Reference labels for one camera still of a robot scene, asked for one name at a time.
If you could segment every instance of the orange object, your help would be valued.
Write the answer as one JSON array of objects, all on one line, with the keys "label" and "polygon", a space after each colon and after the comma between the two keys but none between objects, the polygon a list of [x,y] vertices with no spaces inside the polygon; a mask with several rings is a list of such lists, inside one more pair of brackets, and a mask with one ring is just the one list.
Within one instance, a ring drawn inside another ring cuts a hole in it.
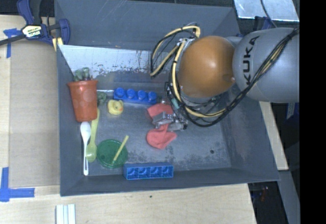
[{"label": "orange object", "polygon": [[[155,104],[147,109],[147,112],[151,118],[159,115],[163,111],[167,112],[168,114],[173,113],[170,105],[162,103]],[[148,144],[158,149],[164,149],[177,137],[176,133],[168,132],[168,127],[168,124],[163,124],[158,129],[149,130],[146,135],[146,141]]]},{"label": "orange object", "polygon": [[67,83],[78,122],[95,120],[97,118],[97,80],[87,80]]},{"label": "orange object", "polygon": [[232,71],[234,47],[225,38],[207,36],[188,47],[181,59],[178,81],[189,97],[209,98],[235,83]]}]

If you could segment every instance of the plastic spoon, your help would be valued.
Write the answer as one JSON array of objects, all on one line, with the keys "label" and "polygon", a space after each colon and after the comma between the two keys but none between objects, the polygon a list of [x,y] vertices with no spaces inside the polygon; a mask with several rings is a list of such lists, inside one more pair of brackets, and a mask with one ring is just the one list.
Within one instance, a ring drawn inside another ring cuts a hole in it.
[{"label": "plastic spoon", "polygon": [[83,141],[84,141],[83,171],[84,171],[84,175],[88,175],[88,161],[86,160],[86,145],[87,145],[88,140],[91,137],[91,125],[89,122],[82,122],[80,124],[80,133],[81,133]]},{"label": "plastic spoon", "polygon": [[96,159],[97,146],[95,144],[95,138],[96,138],[96,130],[97,130],[99,117],[100,117],[100,109],[97,109],[97,118],[92,121],[92,125],[91,125],[91,140],[86,147],[86,159],[88,162],[93,162]]}]

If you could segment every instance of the yellow straw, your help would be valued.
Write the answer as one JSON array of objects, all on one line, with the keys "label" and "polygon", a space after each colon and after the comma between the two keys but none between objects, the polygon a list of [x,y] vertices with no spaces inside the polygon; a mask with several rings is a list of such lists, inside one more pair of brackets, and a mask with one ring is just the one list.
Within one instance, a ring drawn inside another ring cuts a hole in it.
[{"label": "yellow straw", "polygon": [[122,144],[121,144],[119,150],[118,150],[117,153],[116,153],[116,156],[114,156],[114,159],[113,159],[113,161],[112,161],[112,164],[114,164],[114,162],[118,159],[118,156],[119,156],[119,154],[121,153],[122,148],[124,147],[124,145],[125,145],[126,142],[128,141],[128,138],[129,138],[129,136],[126,135],[126,137],[124,138],[124,140],[123,140],[123,142],[122,142]]}]

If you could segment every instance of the blue tape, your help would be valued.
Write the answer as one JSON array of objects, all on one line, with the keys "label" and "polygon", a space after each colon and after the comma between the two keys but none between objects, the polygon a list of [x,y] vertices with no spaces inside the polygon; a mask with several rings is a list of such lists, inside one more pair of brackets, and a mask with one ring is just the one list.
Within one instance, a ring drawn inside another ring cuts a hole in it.
[{"label": "blue tape", "polygon": [[[8,38],[11,38],[13,36],[19,36],[22,34],[22,32],[18,29],[8,29],[8,30],[4,30],[5,35]],[[7,44],[7,58],[11,57],[11,43]]]},{"label": "blue tape", "polygon": [[8,202],[11,198],[34,198],[35,188],[8,188],[8,176],[9,168],[3,168],[0,186],[0,202]]}]

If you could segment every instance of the orange cup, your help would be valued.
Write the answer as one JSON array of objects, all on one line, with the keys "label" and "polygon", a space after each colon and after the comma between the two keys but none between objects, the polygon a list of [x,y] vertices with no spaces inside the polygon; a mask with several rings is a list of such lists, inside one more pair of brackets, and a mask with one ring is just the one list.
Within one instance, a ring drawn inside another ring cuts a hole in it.
[{"label": "orange cup", "polygon": [[78,122],[97,118],[97,82],[97,80],[87,80],[67,83]]}]

